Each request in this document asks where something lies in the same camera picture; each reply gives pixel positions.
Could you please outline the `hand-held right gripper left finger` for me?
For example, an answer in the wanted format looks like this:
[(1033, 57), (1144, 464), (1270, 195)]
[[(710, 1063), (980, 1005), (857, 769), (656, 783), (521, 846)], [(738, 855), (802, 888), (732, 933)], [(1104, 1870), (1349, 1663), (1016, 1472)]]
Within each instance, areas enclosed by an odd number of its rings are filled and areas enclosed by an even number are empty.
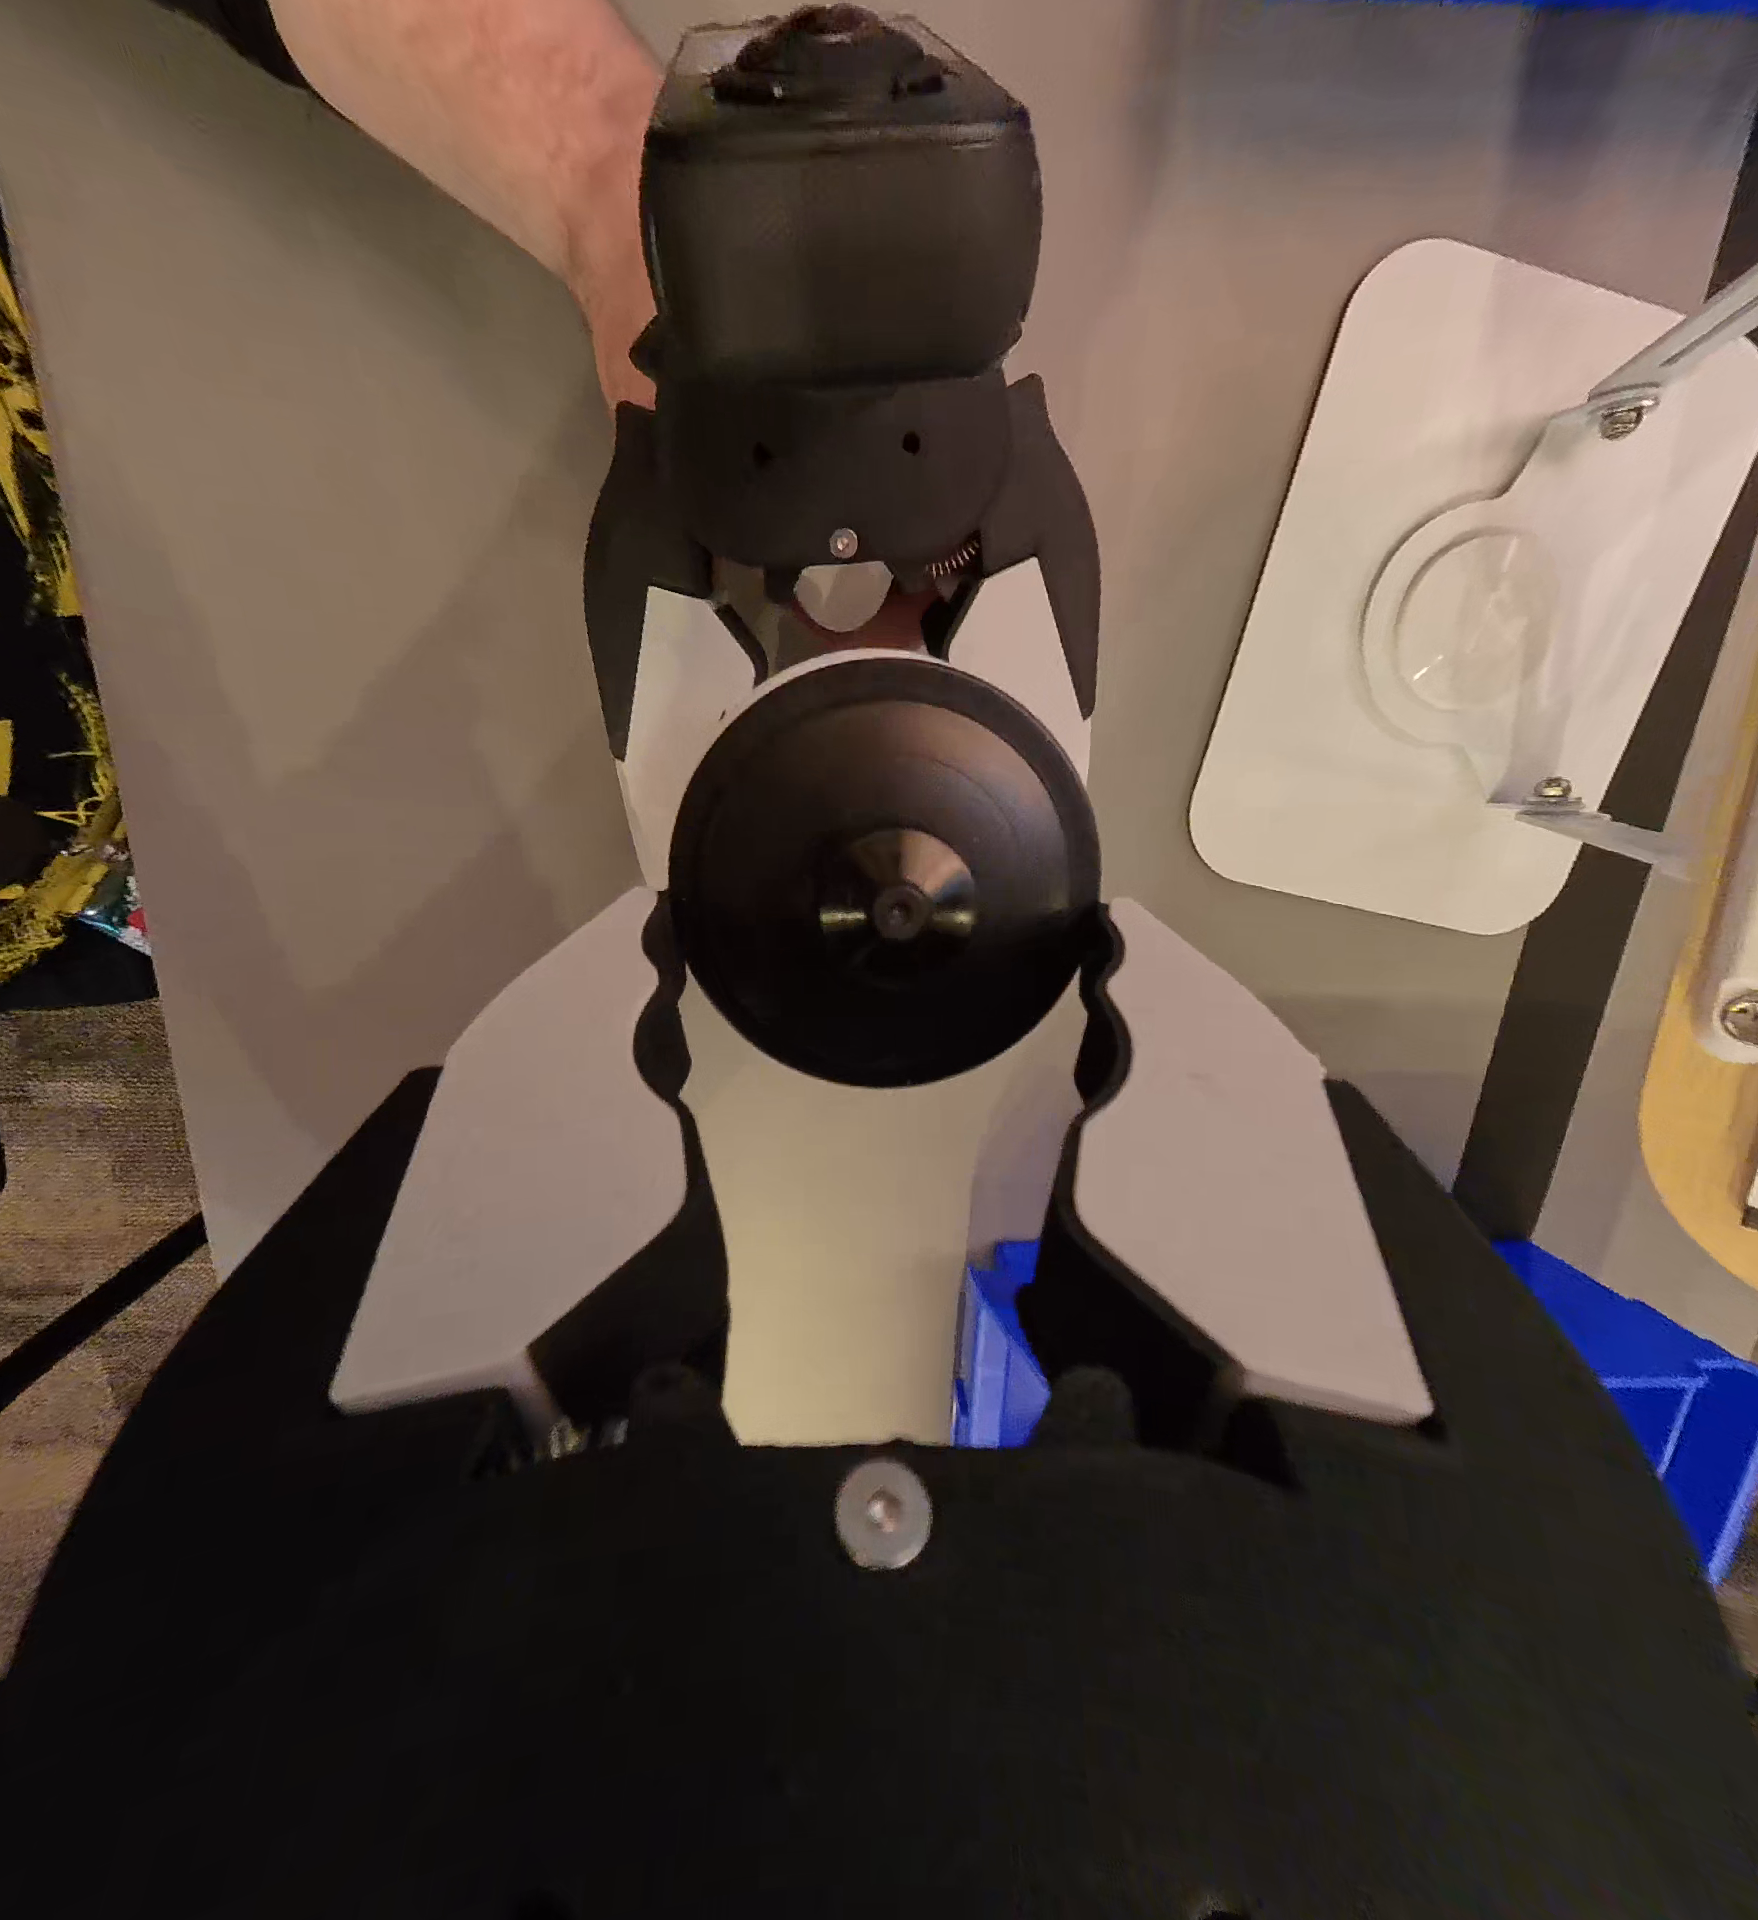
[(499, 1390), (524, 1427), (723, 1430), (721, 1212), (669, 906), (623, 894), (454, 1042), (361, 1306), (344, 1414)]

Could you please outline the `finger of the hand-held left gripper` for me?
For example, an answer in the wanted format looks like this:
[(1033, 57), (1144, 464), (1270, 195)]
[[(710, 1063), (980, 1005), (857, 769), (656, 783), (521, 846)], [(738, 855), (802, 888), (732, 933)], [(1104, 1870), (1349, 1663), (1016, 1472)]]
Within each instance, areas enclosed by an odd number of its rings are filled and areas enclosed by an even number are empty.
[(1026, 708), (1085, 776), (1085, 712), (1038, 564), (975, 584), (944, 657)]
[(702, 759), (757, 683), (753, 657), (707, 602), (648, 587), (614, 770), (641, 872), (666, 872), (671, 833)]

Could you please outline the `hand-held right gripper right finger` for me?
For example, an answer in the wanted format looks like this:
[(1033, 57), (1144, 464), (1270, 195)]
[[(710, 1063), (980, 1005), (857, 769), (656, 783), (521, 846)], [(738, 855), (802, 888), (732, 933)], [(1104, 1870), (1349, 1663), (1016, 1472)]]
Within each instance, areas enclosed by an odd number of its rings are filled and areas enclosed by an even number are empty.
[(1038, 1430), (1237, 1443), (1265, 1409), (1434, 1415), (1320, 1059), (1132, 900), (1089, 923), (1031, 1279)]

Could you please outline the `black bottle lid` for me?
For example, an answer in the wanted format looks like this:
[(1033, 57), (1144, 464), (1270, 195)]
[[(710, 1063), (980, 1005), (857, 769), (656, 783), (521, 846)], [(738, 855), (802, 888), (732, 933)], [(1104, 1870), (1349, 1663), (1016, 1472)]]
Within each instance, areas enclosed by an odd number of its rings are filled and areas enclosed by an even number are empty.
[(747, 1045), (826, 1084), (908, 1090), (1050, 1015), (1100, 886), (1059, 742), (949, 668), (726, 733), (688, 784), (664, 894), (678, 960)]

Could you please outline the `blue plastic bin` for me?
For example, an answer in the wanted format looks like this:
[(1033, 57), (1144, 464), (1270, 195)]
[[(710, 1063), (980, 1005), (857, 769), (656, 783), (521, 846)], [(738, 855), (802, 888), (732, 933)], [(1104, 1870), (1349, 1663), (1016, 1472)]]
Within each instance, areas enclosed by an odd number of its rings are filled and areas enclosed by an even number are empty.
[[(1708, 1581), (1719, 1586), (1758, 1501), (1758, 1364), (1532, 1242), (1495, 1240), (1495, 1251), (1610, 1396), (1699, 1552)], [(1016, 1314), (1036, 1254), (1036, 1240), (1004, 1240), (964, 1272), (953, 1446), (1021, 1446), (1045, 1409), (1050, 1386)]]

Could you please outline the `person's left forearm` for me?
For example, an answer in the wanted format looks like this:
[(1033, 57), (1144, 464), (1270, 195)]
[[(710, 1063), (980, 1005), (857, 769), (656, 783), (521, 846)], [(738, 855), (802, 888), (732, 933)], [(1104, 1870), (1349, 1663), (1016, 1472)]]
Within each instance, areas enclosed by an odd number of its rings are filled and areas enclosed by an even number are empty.
[(659, 66), (606, 2), (169, 2), (554, 273), (610, 411), (654, 305), (641, 219)]

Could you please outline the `wooden display board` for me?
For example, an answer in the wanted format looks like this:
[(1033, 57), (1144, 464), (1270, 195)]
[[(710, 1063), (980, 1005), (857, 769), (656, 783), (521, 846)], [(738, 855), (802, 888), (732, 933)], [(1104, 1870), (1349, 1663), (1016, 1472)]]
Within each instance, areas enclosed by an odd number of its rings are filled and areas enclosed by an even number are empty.
[(1693, 872), (1698, 911), (1658, 1015), (1638, 1100), (1638, 1143), (1660, 1204), (1683, 1232), (1758, 1293), (1758, 1229), (1742, 1217), (1758, 1149), (1758, 1066), (1714, 1046), (1708, 960), (1758, 751), (1758, 627), (1752, 674), (1726, 742)]

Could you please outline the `clear round stand foot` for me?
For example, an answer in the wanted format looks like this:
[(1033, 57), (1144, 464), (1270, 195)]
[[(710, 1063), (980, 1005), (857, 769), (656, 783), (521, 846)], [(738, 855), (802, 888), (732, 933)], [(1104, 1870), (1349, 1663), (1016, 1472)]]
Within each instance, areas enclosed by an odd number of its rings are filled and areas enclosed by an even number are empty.
[(1461, 756), (1486, 805), (1610, 780), (1755, 464), (1755, 331), (1758, 264), (1545, 417), (1500, 493), (1381, 564), (1369, 698), (1388, 733)]

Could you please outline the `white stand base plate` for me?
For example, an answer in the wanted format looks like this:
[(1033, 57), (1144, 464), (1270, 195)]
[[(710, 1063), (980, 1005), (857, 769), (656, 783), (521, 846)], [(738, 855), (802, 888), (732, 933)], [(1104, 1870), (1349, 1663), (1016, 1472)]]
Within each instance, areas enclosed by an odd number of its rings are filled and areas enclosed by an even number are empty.
[(1668, 308), (1449, 238), (1355, 287), (1189, 837), (1221, 877), (1489, 937), (1559, 894), (1758, 456), (1736, 341), (1618, 436)]

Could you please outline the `white stand post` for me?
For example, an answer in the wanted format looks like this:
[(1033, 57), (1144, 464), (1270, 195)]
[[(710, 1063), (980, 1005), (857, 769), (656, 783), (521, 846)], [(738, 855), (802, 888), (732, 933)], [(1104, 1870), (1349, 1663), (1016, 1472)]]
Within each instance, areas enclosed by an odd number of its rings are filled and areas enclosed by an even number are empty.
[(1668, 880), (1690, 880), (1698, 865), (1690, 839), (1670, 830), (1643, 830), (1588, 809), (1566, 776), (1543, 776), (1523, 790), (1500, 790), (1488, 798), (1488, 806), (1519, 826), (1582, 850), (1624, 857)]

